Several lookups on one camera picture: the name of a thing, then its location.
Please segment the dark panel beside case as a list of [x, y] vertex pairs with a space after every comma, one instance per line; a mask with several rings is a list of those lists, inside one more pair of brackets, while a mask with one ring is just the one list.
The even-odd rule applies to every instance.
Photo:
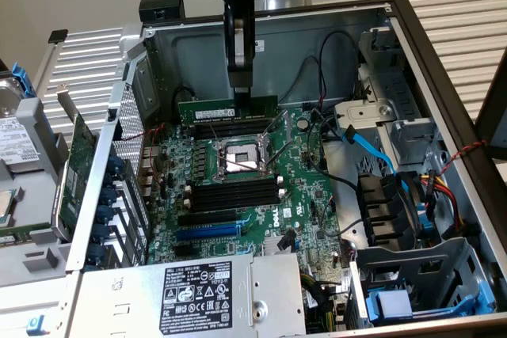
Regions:
[[493, 159], [507, 161], [507, 47], [486, 93], [475, 130]]

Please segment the blue drive tray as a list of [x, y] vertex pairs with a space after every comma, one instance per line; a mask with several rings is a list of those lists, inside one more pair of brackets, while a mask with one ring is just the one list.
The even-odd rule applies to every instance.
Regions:
[[407, 290], [373, 291], [365, 299], [368, 321], [374, 326], [436, 321], [494, 313], [496, 302], [490, 286], [482, 281], [475, 294], [456, 296], [450, 306], [415, 311]]

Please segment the metal CPU socket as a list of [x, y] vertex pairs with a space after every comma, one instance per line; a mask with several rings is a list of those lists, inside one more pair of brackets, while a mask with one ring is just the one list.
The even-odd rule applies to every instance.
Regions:
[[212, 143], [215, 168], [212, 179], [217, 182], [232, 181], [233, 177], [254, 174], [257, 177], [273, 175], [270, 166], [271, 141], [261, 136], [215, 140]]

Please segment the silver power supply unit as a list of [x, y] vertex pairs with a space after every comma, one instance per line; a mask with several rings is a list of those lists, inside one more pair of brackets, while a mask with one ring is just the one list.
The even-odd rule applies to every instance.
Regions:
[[[232, 327], [162, 335], [165, 270], [230, 261]], [[288, 338], [306, 333], [299, 267], [294, 254], [251, 254], [86, 273], [71, 318], [70, 338]]]

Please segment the silver hard disk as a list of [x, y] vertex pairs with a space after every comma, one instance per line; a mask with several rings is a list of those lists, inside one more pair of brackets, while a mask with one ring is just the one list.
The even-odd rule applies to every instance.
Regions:
[[31, 89], [12, 74], [0, 75], [0, 159], [11, 173], [40, 170], [39, 154], [16, 112], [24, 99], [34, 97]]

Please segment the blue expansion slot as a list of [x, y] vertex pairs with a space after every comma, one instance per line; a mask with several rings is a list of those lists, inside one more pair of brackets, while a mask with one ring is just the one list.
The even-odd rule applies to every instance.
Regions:
[[233, 224], [221, 224], [214, 226], [204, 226], [186, 230], [179, 230], [175, 233], [178, 241], [192, 241], [199, 239], [208, 239], [216, 237], [230, 237], [241, 234], [241, 226]]

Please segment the blue hard disk bracket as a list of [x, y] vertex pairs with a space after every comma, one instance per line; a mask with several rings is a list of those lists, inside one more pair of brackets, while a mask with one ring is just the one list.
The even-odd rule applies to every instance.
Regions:
[[15, 62], [11, 70], [13, 77], [19, 82], [25, 98], [36, 97], [36, 92], [25, 68]]

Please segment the open metal PC case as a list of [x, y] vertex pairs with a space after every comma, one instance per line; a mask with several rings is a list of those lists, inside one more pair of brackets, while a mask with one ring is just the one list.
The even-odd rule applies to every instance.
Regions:
[[[342, 133], [337, 125], [335, 107], [360, 98], [361, 33], [379, 27], [394, 30], [417, 81], [414, 97], [436, 124], [422, 165], [396, 167], [385, 149], [373, 146], [352, 126]], [[507, 338], [507, 229], [497, 224], [507, 213], [507, 187], [408, 0], [263, 12], [256, 17], [255, 40], [265, 41], [265, 51], [255, 52], [251, 97], [277, 96], [276, 115], [200, 123], [272, 121], [285, 109], [293, 127], [299, 118], [307, 119], [307, 130], [315, 129], [322, 148], [316, 169], [330, 179], [340, 246], [347, 253], [337, 281], [308, 275], [295, 253], [284, 253], [297, 258], [306, 326], [305, 335], [288, 338]], [[162, 173], [156, 139], [176, 126], [193, 134], [200, 124], [183, 124], [178, 104], [234, 100], [223, 57], [223, 26], [210, 17], [143, 28], [124, 61], [105, 110], [74, 231], [67, 268], [70, 293], [61, 303], [63, 338], [70, 338], [86, 273], [157, 265], [147, 261], [153, 232], [148, 203], [161, 186]], [[110, 154], [124, 160], [121, 178], [106, 172]], [[356, 197], [362, 173], [396, 176], [416, 212], [419, 202], [434, 206], [432, 247], [452, 238], [467, 240], [494, 293], [495, 313], [348, 329], [350, 264], [359, 250], [371, 248]], [[114, 218], [106, 225], [105, 259], [94, 266], [86, 263], [86, 250], [93, 244], [90, 232], [103, 187], [115, 188], [117, 200], [110, 206]]]

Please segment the thin metal locking lever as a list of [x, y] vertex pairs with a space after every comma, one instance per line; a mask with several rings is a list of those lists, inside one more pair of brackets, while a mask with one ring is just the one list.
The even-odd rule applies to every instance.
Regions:
[[218, 154], [215, 152], [217, 174], [223, 177], [256, 172], [268, 176], [273, 173], [275, 161], [292, 143], [284, 143], [275, 150], [269, 137], [221, 140], [221, 150]]
[[218, 135], [216, 134], [215, 129], [211, 123], [209, 124], [209, 128], [210, 128], [210, 130], [213, 134], [213, 137], [215, 139], [215, 151], [218, 154], [221, 150], [221, 140], [219, 139]]

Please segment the grey parts rack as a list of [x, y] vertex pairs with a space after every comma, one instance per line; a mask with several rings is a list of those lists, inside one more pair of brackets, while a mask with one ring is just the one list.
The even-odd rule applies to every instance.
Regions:
[[[12, 226], [51, 224], [55, 190], [68, 158], [68, 145], [62, 134], [51, 129], [39, 98], [21, 101], [16, 117], [35, 145], [40, 170], [11, 173], [0, 159], [0, 191], [17, 191]], [[33, 231], [30, 235], [30, 242], [0, 245], [0, 287], [63, 276], [69, 241], [59, 240], [51, 227]]]

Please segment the grey metal drive cage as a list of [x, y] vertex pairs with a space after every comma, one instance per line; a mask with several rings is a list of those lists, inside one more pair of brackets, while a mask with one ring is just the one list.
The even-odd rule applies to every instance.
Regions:
[[475, 294], [482, 281], [489, 285], [475, 250], [462, 237], [427, 249], [361, 249], [350, 270], [348, 329], [391, 326], [368, 321], [365, 299], [373, 291], [407, 290], [411, 306], [421, 311], [450, 306], [456, 296]]

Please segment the black RAM slot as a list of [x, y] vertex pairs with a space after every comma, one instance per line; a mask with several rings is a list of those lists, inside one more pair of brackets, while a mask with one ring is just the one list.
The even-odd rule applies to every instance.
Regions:
[[240, 197], [279, 201], [278, 186], [270, 180], [243, 181], [227, 184], [200, 185], [193, 188], [193, 198]]
[[[263, 132], [264, 129], [271, 123], [269, 119], [261, 120], [239, 120], [239, 121], [227, 121], [227, 122], [216, 122], [211, 123], [216, 133], [227, 132], [232, 135], [240, 135], [241, 133], [259, 133]], [[196, 131], [211, 131], [209, 128], [210, 123], [200, 123], [195, 125]]]
[[192, 198], [193, 207], [225, 206], [245, 207], [280, 202], [275, 190], [253, 189], [208, 189], [196, 192]]
[[279, 189], [274, 178], [256, 180], [233, 181], [222, 184], [196, 185], [192, 187], [192, 194], [198, 195], [220, 195], [229, 193], [245, 192], [267, 192], [277, 194]]
[[195, 139], [226, 138], [240, 135], [255, 135], [267, 128], [266, 123], [201, 124], [193, 130]]
[[207, 212], [207, 211], [221, 211], [231, 210], [244, 207], [256, 207], [263, 205], [278, 204], [280, 198], [278, 196], [225, 196], [222, 198], [194, 198], [191, 201], [191, 212]]

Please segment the green RAM stick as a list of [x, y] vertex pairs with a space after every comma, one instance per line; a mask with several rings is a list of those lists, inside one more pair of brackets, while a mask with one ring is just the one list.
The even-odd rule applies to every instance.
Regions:
[[200, 123], [204, 120], [228, 120], [273, 118], [277, 113], [278, 97], [251, 97], [245, 107], [239, 107], [233, 99], [210, 101], [186, 101], [178, 104], [183, 124]]
[[27, 226], [11, 226], [0, 228], [0, 245], [26, 243], [32, 240], [31, 232], [45, 230], [51, 227], [49, 222], [31, 224]]

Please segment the silver CPU chip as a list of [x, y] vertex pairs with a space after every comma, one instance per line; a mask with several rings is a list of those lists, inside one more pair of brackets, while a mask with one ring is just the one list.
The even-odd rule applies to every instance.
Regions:
[[0, 229], [14, 224], [14, 208], [17, 191], [15, 189], [0, 191]]

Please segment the long black expansion slot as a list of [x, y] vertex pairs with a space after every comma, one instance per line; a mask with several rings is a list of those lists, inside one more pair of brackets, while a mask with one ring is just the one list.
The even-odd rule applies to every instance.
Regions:
[[187, 214], [177, 217], [178, 226], [213, 225], [236, 221], [237, 213], [235, 211], [213, 211], [206, 213]]

